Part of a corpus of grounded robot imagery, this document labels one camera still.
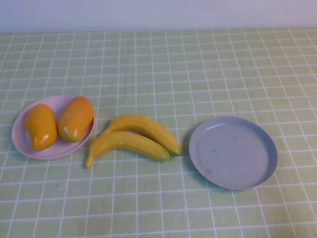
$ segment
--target empty plate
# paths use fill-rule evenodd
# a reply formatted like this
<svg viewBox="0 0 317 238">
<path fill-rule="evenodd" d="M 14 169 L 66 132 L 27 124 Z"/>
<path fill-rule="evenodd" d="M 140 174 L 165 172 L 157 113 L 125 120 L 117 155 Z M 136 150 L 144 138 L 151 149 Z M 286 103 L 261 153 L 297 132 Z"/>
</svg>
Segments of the empty plate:
<svg viewBox="0 0 317 238">
<path fill-rule="evenodd" d="M 79 149 L 86 142 L 89 135 L 91 134 L 94 127 L 95 118 L 93 118 L 92 122 L 86 129 L 83 137 L 79 142 L 67 142 L 63 140 L 60 136 L 58 136 L 57 141 L 52 146 L 40 151 L 36 151 L 33 149 L 29 134 L 25 126 L 25 119 L 31 108 L 35 105 L 41 103 L 49 105 L 54 111 L 56 121 L 58 121 L 64 109 L 73 98 L 73 96 L 64 95 L 47 97 L 34 102 L 25 110 L 23 110 L 23 112 L 21 112 L 21 114 L 15 120 L 12 128 L 12 141 L 17 150 L 20 151 L 22 154 L 32 158 L 40 160 L 52 160 L 65 157 Z"/>
<path fill-rule="evenodd" d="M 190 138 L 189 154 L 206 179 L 234 190 L 264 183 L 277 166 L 271 137 L 258 125 L 236 117 L 214 118 L 199 125 Z"/>
</svg>

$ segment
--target mango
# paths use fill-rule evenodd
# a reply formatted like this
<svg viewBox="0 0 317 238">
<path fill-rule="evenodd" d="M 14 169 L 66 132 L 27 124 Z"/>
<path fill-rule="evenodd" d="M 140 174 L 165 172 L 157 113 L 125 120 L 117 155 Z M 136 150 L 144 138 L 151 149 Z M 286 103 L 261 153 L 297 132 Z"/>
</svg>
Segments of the mango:
<svg viewBox="0 0 317 238">
<path fill-rule="evenodd" d="M 68 142 L 78 142 L 94 118 L 94 108 L 85 97 L 70 101 L 58 121 L 58 132 Z"/>
<path fill-rule="evenodd" d="M 54 111 L 46 104 L 34 106 L 26 117 L 25 125 L 35 150 L 44 150 L 57 140 L 58 130 Z"/>
</svg>

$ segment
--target toy fruit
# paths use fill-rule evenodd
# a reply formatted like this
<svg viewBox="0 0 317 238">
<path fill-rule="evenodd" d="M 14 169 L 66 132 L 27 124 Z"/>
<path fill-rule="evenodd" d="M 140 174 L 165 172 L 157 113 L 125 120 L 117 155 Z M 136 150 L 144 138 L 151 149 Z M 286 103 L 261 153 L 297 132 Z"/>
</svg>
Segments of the toy fruit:
<svg viewBox="0 0 317 238">
<path fill-rule="evenodd" d="M 89 145 L 86 167 L 90 168 L 94 159 L 114 149 L 130 150 L 159 161 L 169 161 L 170 154 L 156 142 L 128 131 L 104 133 Z"/>
<path fill-rule="evenodd" d="M 133 130 L 144 134 L 164 147 L 173 156 L 180 156 L 182 154 L 181 147 L 173 135 L 159 123 L 146 116 L 136 114 L 118 116 L 110 122 L 109 127 L 103 134 L 112 131 L 127 130 Z"/>
<path fill-rule="evenodd" d="M 35 150 L 44 150 L 55 143 L 58 137 L 55 115 L 46 104 L 34 106 L 28 113 L 25 126 Z"/>
<path fill-rule="evenodd" d="M 94 118 L 94 108 L 85 97 L 75 97 L 58 121 L 60 136 L 68 142 L 78 142 Z"/>
</svg>

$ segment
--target yellow banana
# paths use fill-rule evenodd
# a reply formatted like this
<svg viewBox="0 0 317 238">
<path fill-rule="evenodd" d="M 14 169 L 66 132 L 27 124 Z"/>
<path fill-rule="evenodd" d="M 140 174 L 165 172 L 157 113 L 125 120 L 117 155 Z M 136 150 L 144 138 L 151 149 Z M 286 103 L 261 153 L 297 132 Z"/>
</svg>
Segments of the yellow banana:
<svg viewBox="0 0 317 238">
<path fill-rule="evenodd" d="M 114 149 L 131 150 L 159 161 L 171 160 L 169 152 L 156 142 L 132 132 L 114 131 L 101 134 L 91 142 L 86 167 L 90 168 L 97 156 Z"/>
<path fill-rule="evenodd" d="M 182 150 L 179 143 L 163 126 L 154 120 L 136 114 L 127 114 L 113 119 L 109 127 L 103 132 L 137 131 L 164 147 L 172 156 L 180 156 Z"/>
</svg>

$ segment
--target pink plate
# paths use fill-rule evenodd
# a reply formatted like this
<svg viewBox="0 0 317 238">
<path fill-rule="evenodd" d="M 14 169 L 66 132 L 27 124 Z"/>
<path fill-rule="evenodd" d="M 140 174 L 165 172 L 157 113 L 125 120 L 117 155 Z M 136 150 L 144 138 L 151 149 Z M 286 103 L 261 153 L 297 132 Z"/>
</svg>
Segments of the pink plate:
<svg viewBox="0 0 317 238">
<path fill-rule="evenodd" d="M 71 153 L 79 149 L 86 142 L 89 135 L 91 134 L 94 128 L 95 117 L 85 131 L 83 138 L 79 142 L 66 142 L 59 136 L 57 141 L 52 146 L 41 151 L 36 151 L 33 149 L 28 131 L 25 126 L 25 119 L 28 115 L 28 112 L 35 105 L 41 103 L 49 105 L 55 113 L 56 121 L 58 121 L 64 109 L 73 98 L 73 96 L 64 95 L 52 96 L 40 99 L 28 106 L 23 112 L 21 112 L 21 114 L 14 122 L 12 128 L 12 141 L 14 146 L 22 154 L 40 160 L 59 159 L 62 157 L 66 157 L 67 155 L 70 155 Z"/>
</svg>

